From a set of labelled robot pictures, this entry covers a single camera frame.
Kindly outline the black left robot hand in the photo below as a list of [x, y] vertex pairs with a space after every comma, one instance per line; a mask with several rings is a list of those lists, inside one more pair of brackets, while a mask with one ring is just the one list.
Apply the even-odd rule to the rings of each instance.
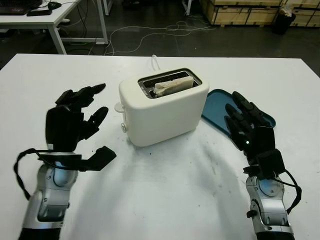
[[88, 107], [94, 96], [102, 92], [106, 84], [83, 87], [78, 91], [66, 90], [49, 109], [45, 121], [45, 138], [53, 152], [73, 152], [78, 142], [87, 140], [99, 131], [109, 109], [100, 107], [88, 120], [84, 120], [83, 108]]

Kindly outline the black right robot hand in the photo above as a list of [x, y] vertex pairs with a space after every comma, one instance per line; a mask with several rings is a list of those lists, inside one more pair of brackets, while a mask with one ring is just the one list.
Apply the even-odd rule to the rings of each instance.
[[226, 104], [227, 115], [224, 121], [231, 140], [237, 148], [244, 152], [247, 159], [273, 150], [275, 148], [274, 130], [265, 120], [264, 113], [237, 91], [232, 93], [232, 100], [237, 108], [229, 103]]

